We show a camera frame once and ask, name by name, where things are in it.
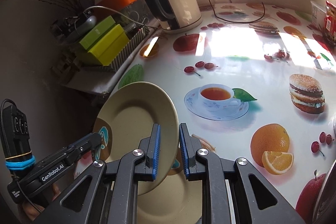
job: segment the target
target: black cable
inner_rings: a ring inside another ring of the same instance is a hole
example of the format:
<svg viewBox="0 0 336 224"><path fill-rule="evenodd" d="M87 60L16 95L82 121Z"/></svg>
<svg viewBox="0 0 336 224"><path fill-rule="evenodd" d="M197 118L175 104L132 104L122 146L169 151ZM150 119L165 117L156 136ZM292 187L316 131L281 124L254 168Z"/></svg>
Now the black cable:
<svg viewBox="0 0 336 224"><path fill-rule="evenodd" d="M224 18L221 18L221 17L217 16L217 15L216 15L216 12L215 12L215 9L214 9L214 7L212 6L211 1L210 1L210 0L208 0L208 1L209 1L209 3L210 3L210 6L211 6L211 8L212 8L213 15L215 16L215 18L220 19L220 20L223 20L223 21L225 21L225 22L229 22L229 23L234 23L234 24L250 24L250 23L255 23L255 22L258 22L259 20L262 20L262 19L264 18L265 14L266 14L265 5L264 5L264 3L262 2L261 4L262 4L262 6L263 6L263 8L264 8L264 13L263 13L263 15L262 15L260 18L258 18L258 19L256 19L256 20L252 20L252 21L245 21L245 22L241 22L241 21L230 21L230 20L226 20L226 19L224 19Z"/></svg>
<svg viewBox="0 0 336 224"><path fill-rule="evenodd" d="M36 211L38 211L39 213L42 213L42 211L26 196L26 194L23 192L20 184L18 181L16 181L21 193L24 195L24 197L26 198L26 200L28 200L28 202L35 208Z"/></svg>
<svg viewBox="0 0 336 224"><path fill-rule="evenodd" d="M1 103L1 109L0 109L0 120L1 120L1 130L2 130L2 136L4 138L4 141L5 141L5 145L6 145L6 149L7 149L7 154L8 156L11 157L11 151L9 150L9 145L8 145L8 141L7 141L7 137L6 137L6 134L5 134L5 127L4 127L4 124L3 124L3 115L2 115L2 112L3 112L3 107L5 105L5 103L11 103L13 105L16 106L16 104L11 100L11 99L4 99Z"/></svg>

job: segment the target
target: beige plate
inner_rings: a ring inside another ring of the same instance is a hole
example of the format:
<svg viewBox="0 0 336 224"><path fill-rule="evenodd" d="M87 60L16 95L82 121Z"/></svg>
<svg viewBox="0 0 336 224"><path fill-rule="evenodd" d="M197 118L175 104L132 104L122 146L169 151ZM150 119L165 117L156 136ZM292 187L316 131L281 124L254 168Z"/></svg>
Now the beige plate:
<svg viewBox="0 0 336 224"><path fill-rule="evenodd" d="M187 181L182 168L172 169L158 187L138 196L137 224L195 224L201 215L202 181Z"/></svg>
<svg viewBox="0 0 336 224"><path fill-rule="evenodd" d="M159 170L153 182L139 182L138 195L157 187L174 163L179 143L179 121L173 102L160 87L136 82L115 92L104 104L94 125L105 143L99 158L110 162L137 149L149 137L153 123L161 127Z"/></svg>

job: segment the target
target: hamburger print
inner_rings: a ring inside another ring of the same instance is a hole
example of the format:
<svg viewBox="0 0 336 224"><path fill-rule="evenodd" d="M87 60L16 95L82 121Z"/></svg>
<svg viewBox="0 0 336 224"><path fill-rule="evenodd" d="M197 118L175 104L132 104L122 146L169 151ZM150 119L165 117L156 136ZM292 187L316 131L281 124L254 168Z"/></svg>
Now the hamburger print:
<svg viewBox="0 0 336 224"><path fill-rule="evenodd" d="M259 34L278 35L279 33L279 29L273 23L267 21L251 23L249 24L249 27L254 29L254 31Z"/></svg>
<svg viewBox="0 0 336 224"><path fill-rule="evenodd" d="M295 74L289 77L289 92L293 104L310 114L324 111L325 99L320 82L308 75Z"/></svg>

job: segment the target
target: blue rubber band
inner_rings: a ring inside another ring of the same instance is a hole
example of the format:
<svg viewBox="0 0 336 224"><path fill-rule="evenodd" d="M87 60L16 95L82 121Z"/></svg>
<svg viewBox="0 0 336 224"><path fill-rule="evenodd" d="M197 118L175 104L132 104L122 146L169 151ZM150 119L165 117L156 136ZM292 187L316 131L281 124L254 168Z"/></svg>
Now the blue rubber band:
<svg viewBox="0 0 336 224"><path fill-rule="evenodd" d="M25 170L28 167L31 167L34 163L35 163L35 157L32 156L31 159L20 161L20 162L6 161L6 167L12 171L21 171L21 170Z"/></svg>

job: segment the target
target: cup of tea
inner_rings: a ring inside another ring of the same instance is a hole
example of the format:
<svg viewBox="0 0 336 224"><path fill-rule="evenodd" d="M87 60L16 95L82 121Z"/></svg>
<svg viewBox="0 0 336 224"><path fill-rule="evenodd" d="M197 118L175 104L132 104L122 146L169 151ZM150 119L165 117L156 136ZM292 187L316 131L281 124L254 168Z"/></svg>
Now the cup of tea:
<svg viewBox="0 0 336 224"><path fill-rule="evenodd" d="M238 112L241 101L234 98L234 91L221 84L208 84L199 89L199 103L208 111L224 111L225 115Z"/></svg>

